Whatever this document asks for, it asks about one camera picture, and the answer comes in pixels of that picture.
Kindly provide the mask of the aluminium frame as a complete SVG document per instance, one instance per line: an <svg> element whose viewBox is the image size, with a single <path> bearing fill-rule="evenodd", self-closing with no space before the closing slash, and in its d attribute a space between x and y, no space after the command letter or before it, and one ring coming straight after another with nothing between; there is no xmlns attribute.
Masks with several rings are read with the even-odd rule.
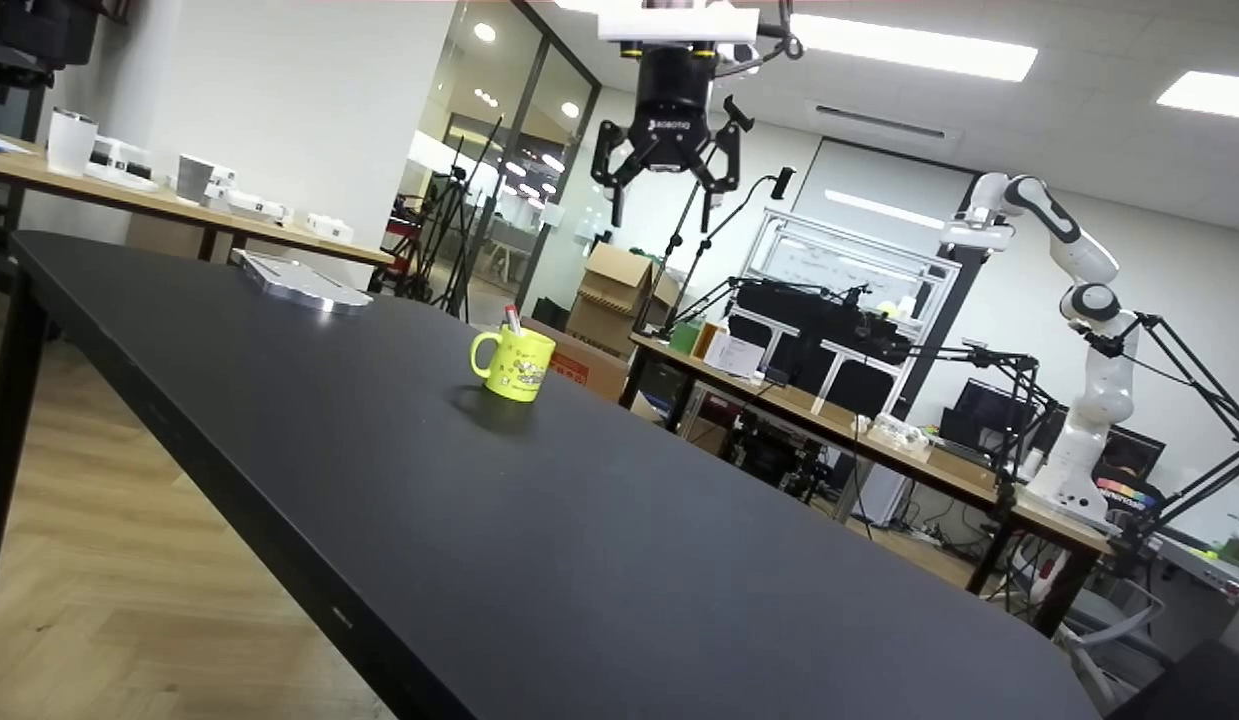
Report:
<svg viewBox="0 0 1239 720"><path fill-rule="evenodd" d="M916 252L789 211L762 214L727 305L729 327L802 392L909 415L966 291L953 252Z"/></svg>

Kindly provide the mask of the ceiling light panel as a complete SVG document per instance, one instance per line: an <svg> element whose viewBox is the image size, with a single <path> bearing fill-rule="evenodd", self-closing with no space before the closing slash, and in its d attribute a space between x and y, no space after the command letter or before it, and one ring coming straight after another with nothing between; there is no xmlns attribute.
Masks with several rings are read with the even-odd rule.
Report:
<svg viewBox="0 0 1239 720"><path fill-rule="evenodd" d="M1035 47L921 29L875 26L803 12L794 14L790 24L807 50L961 76L1018 83L1038 59Z"/></svg>
<svg viewBox="0 0 1239 720"><path fill-rule="evenodd" d="M1158 95L1157 104L1239 119L1239 76L1189 69Z"/></svg>

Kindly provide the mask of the ceiling air vent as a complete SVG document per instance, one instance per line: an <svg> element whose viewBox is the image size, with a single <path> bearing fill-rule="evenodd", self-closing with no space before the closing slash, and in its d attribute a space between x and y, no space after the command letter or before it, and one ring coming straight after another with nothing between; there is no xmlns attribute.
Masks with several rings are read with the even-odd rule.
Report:
<svg viewBox="0 0 1239 720"><path fill-rule="evenodd" d="M812 105L812 113L829 120L857 124L857 126L872 126L883 129L883 131L902 133L902 135L911 135L916 138L933 138L933 140L949 140L949 138L954 138L948 129L917 126L914 123L833 108L819 104L819 102L815 102L815 104Z"/></svg>

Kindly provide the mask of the stack of cardboard boxes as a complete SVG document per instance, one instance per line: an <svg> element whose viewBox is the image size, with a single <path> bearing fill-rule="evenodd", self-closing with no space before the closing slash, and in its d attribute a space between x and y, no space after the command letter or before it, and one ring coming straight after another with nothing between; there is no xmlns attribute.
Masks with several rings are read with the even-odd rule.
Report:
<svg viewBox="0 0 1239 720"><path fill-rule="evenodd" d="M584 264L584 279L575 292L565 333L606 354L628 359L639 310L648 309L647 323L663 325L680 291L680 284L669 273L660 274L659 283L652 286L659 270L659 263L638 252L600 243Z"/></svg>

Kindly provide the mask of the group of black tripods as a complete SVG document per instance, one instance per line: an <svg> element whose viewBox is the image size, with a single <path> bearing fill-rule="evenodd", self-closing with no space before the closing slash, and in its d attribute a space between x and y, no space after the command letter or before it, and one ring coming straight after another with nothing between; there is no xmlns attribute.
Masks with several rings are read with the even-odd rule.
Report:
<svg viewBox="0 0 1239 720"><path fill-rule="evenodd" d="M501 120L487 129L449 120L442 138L415 133L383 235L394 263L373 270L370 291L467 318L472 264L484 238L479 218L501 181Z"/></svg>

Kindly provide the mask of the office chair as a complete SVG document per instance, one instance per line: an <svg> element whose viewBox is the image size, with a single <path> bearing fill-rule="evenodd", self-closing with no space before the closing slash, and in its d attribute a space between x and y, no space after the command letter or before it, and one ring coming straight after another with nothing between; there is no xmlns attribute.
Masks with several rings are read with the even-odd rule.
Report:
<svg viewBox="0 0 1239 720"><path fill-rule="evenodd" d="M1123 705L1168 669L1173 659L1151 637L1166 604L1135 580L1105 591L1082 587L1049 639L1101 714Z"/></svg>

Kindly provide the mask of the silver metal plate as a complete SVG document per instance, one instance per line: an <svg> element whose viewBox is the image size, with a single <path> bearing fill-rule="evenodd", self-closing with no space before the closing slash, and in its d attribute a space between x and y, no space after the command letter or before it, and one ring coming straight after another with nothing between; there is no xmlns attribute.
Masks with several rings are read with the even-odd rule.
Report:
<svg viewBox="0 0 1239 720"><path fill-rule="evenodd" d="M368 292L335 281L313 266L290 258L234 249L230 264L239 268L248 283L263 295L309 307L317 314L363 314L375 301Z"/></svg>

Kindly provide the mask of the yellow mug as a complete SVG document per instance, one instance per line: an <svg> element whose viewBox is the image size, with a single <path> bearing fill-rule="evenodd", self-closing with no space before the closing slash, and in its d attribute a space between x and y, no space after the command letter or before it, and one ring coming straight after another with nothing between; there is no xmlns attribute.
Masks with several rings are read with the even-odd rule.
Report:
<svg viewBox="0 0 1239 720"><path fill-rule="evenodd" d="M479 348L494 343L484 366L478 364ZM522 327L504 325L496 332L478 333L471 343L471 371L487 392L506 400L532 404L536 400L556 349L554 340Z"/></svg>

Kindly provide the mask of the white tumbler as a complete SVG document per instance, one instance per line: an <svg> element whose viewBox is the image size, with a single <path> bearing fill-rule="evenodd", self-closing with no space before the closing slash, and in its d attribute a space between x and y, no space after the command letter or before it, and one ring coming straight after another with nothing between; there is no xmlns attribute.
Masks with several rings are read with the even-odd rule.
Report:
<svg viewBox="0 0 1239 720"><path fill-rule="evenodd" d="M46 143L46 164L52 173L84 177L98 136L98 124L85 114L53 108Z"/></svg>

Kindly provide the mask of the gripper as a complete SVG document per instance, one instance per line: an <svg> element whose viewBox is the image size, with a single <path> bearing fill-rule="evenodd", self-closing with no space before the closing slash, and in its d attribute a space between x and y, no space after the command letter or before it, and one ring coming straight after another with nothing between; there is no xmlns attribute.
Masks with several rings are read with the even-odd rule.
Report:
<svg viewBox="0 0 1239 720"><path fill-rule="evenodd" d="M715 133L712 151L724 154L727 170L714 177L703 155L712 138L707 107L717 50L715 45L643 45L639 55L634 115L628 129L602 120L598 126L591 177L611 201L610 224L622 227L624 187L642 172L691 172L703 188L700 230L709 232L719 197L738 188L742 126L729 121ZM631 145L618 169L611 155Z"/></svg>

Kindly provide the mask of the glass partition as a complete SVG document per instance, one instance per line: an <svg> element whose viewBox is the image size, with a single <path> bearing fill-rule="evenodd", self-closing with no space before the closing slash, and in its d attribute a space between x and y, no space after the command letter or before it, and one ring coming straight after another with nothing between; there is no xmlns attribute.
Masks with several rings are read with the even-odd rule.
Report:
<svg viewBox="0 0 1239 720"><path fill-rule="evenodd" d="M475 325L532 314L600 88L529 0L455 0L369 288Z"/></svg>

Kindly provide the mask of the pair of black stands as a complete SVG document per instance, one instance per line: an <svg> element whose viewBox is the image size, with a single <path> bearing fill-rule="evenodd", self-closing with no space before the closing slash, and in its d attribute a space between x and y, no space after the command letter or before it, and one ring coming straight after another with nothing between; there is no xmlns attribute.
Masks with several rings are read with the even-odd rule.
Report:
<svg viewBox="0 0 1239 720"><path fill-rule="evenodd" d="M725 124L724 131L721 133L725 133L729 140L738 140L738 135L747 135L747 133L751 133L751 129L755 126L756 120L755 118L743 114L743 112L738 109L737 102L733 100L733 95L725 97L724 110L725 113L727 113L729 121L727 124ZM660 260L660 268L659 268L660 274L657 274L657 278L654 278L654 281L652 281L650 284L650 292L648 292L648 297L646 299L646 305L643 305L643 309L639 310L637 318L634 320L633 331L642 337L657 336L668 340L672 336L672 328L674 327L674 323L676 323L680 302L684 299L684 296L686 296L689 284L693 283L693 278L695 278L695 273L698 271L698 264L700 264L703 255L705 255L706 252L711 249L712 242L715 240L716 235L721 230L724 230L724 228L727 227L730 222L733 222L733 218L738 217L738 213L741 213L742 209L747 208L747 204L750 204L756 190L760 188L761 183L766 182L773 183L773 191L771 191L769 200L784 200L787 190L790 186L790 181L794 177L794 173L795 169L782 167L776 173L767 173L767 176L757 178L757 181L751 183L750 191L747 196L743 197L743 201L738 202L738 204L735 206L732 211L730 211L727 217L725 217L724 221L720 221L716 226L711 226L710 223L714 202L716 201L711 200L707 191L703 191L703 223L701 223L703 235L700 238L700 242L698 242L698 249L695 250L695 255L693 255L693 261L691 265L689 265L689 270L686 271L686 278L684 278L683 283L680 283L678 295L670 304L667 304L667 311L663 316L663 323L660 323L659 328L655 328L654 325L650 323L650 302L654 302L654 300L657 299L657 290L659 290L660 283L663 283L663 273L665 273L665 270L669 268L672 252L676 250L678 247L680 247L681 242L684 240L684 238L680 234L680 228L684 224L684 219L686 219L686 213L689 209L689 200L686 200L686 208L684 208L686 209L686 213L683 213L683 218L679 221L678 227L669 237L665 258Z"/></svg>

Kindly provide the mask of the projection screen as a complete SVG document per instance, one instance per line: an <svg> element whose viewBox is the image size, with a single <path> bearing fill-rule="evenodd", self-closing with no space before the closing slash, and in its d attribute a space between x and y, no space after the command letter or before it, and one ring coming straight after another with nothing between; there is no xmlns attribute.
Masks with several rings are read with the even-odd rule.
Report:
<svg viewBox="0 0 1239 720"><path fill-rule="evenodd" d="M817 229L799 226L795 240L781 242L781 275L834 291L869 284L867 307L919 297L924 260L975 181L968 170L824 140L790 204Z"/></svg>

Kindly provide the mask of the cardboard box with red print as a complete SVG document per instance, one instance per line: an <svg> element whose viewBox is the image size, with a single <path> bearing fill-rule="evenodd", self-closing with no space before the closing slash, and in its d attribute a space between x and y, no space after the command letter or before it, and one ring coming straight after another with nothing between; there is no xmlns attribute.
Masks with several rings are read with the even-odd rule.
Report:
<svg viewBox="0 0 1239 720"><path fill-rule="evenodd" d="M523 318L523 328L535 331L555 343L549 366L558 374L584 385L607 402L620 402L627 380L628 364L620 357L565 335L535 318Z"/></svg>

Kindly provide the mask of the long wooden table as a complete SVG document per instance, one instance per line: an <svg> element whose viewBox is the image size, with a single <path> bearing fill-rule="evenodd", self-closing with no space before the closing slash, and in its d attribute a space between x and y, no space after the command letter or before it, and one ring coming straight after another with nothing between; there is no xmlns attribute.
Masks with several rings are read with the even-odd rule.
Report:
<svg viewBox="0 0 1239 720"><path fill-rule="evenodd" d="M655 366L673 366L676 371L686 373L686 385L676 393L667 416L668 430L678 430L686 413L689 397L693 395L693 387L701 383L717 395L742 402L751 413L760 413L767 419L795 428L807 436L838 447L860 461L883 465L883 468L897 471L917 485L985 512L989 518L995 516L997 491L994 488L994 473L989 470L942 450L930 451L924 459L911 457L865 434L856 434L855 415L843 406L828 404L823 398L807 395L799 389L752 385L747 380L703 363L698 357L680 354L654 338L637 333L629 338L634 345L634 352L620 405L632 406L641 380ZM994 534L989 550L984 553L976 570L968 579L968 592L981 591L991 570L997 565L1004 548L1017 532L1025 533L1026 537L1038 537L1064 551L1063 559L1054 564L1054 570L1058 571L1054 582L1049 585L1044 597L1036 601L1038 611L1031 621L1035 630L1049 638L1062 625L1090 573L1103 556L1111 556L1111 547L1098 530L1080 520L1067 518L1062 511L1054 511L1047 501L1020 490L1015 496L1015 506L1006 518L997 520L997 533Z"/></svg>

